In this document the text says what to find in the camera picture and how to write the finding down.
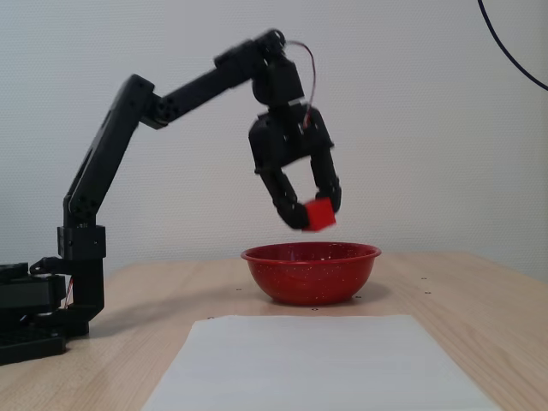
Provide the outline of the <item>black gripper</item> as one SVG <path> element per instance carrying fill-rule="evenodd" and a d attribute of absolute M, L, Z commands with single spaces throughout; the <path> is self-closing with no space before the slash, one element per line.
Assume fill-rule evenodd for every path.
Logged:
<path fill-rule="evenodd" d="M 305 127 L 306 104 L 271 107 L 258 116 L 249 130 L 248 139 L 255 164 L 269 192 L 279 217 L 291 228 L 309 228 L 306 207 L 298 201 L 288 177 L 281 168 L 310 157 L 313 179 L 318 189 L 315 199 L 328 199 L 338 213 L 342 189 L 335 172 L 330 149 L 333 142 L 319 111 L 312 107 Z"/>

